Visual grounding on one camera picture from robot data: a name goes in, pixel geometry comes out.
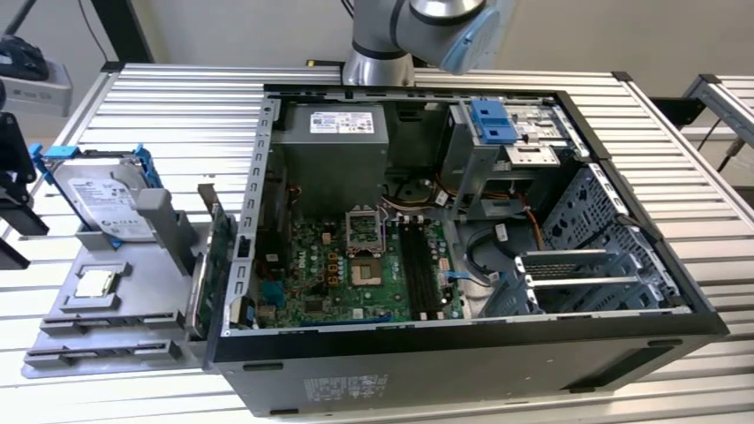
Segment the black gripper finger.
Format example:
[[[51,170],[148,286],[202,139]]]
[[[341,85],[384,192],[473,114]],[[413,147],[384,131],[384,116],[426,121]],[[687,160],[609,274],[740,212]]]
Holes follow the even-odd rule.
[[[1,218],[23,236],[43,236],[49,229],[33,210],[25,205],[1,201]]]
[[[0,269],[22,270],[27,268],[29,264],[30,261],[1,238],[0,239]]]

